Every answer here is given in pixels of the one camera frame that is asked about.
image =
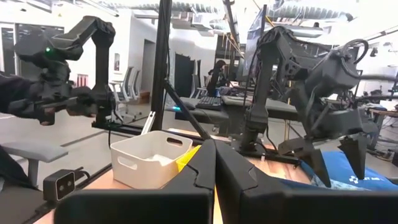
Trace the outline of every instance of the keyboard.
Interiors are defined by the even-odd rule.
[[[195,107],[198,109],[221,111],[221,98],[204,96]]]

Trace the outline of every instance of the gray cushion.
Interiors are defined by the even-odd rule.
[[[64,147],[45,142],[16,141],[2,143],[1,146],[8,154],[42,162],[52,162],[68,154]]]

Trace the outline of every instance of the white plastic basket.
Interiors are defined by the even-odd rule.
[[[113,178],[135,189],[159,189],[178,174],[175,161],[191,146],[191,139],[163,131],[113,143]]]

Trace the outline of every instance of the basket handle hole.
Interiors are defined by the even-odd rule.
[[[138,168],[138,165],[135,162],[133,162],[133,161],[131,161],[129,159],[126,159],[124,157],[118,157],[118,162],[121,165],[126,166],[128,168],[131,168],[133,170],[137,170],[137,168]]]
[[[169,138],[166,139],[166,141],[167,141],[167,143],[169,143],[169,144],[182,147],[182,142],[181,142],[180,140],[178,140],[178,139],[174,139],[174,138],[170,138],[170,137],[169,137]]]

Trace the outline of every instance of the robotic arm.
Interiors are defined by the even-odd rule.
[[[358,43],[365,45],[365,52],[354,61],[347,49]],[[257,74],[253,104],[245,114],[241,150],[254,150],[257,135],[267,129],[267,93],[272,67],[278,64],[278,75],[294,81],[294,87],[286,95],[296,107],[306,132],[303,139],[291,139],[280,144],[278,153],[293,152],[295,157],[311,166],[323,183],[330,187],[322,154],[314,148],[313,142],[343,138],[339,148],[347,156],[354,173],[363,179],[366,137],[363,134],[361,112],[357,107],[338,110],[324,99],[336,90],[348,91],[359,83],[356,64],[367,52],[368,43],[353,40],[339,50],[330,51],[324,58],[307,54],[305,46],[310,44],[313,43],[296,39],[291,31],[283,27],[273,28],[258,40],[256,53],[259,60],[255,66],[261,69]]]
[[[97,17],[85,16],[66,34],[47,37],[43,32],[32,32],[18,41],[14,46],[18,57],[41,68],[42,73],[39,77],[40,87],[27,99],[12,102],[9,105],[9,113],[53,124],[54,116],[43,115],[40,111],[45,108],[62,110],[66,107],[76,108],[91,104],[92,102],[87,102],[90,99],[84,97],[89,93],[80,91],[76,96],[73,92],[73,82],[69,81],[70,68],[67,62],[67,60],[79,60],[83,54],[83,45],[89,38],[92,38],[96,45],[96,85],[93,89],[97,94],[95,103],[99,106],[99,110],[106,107],[104,104],[107,103],[109,92],[109,48],[114,36],[115,30],[111,23]],[[96,113],[97,108],[92,107],[88,110],[88,113]]]

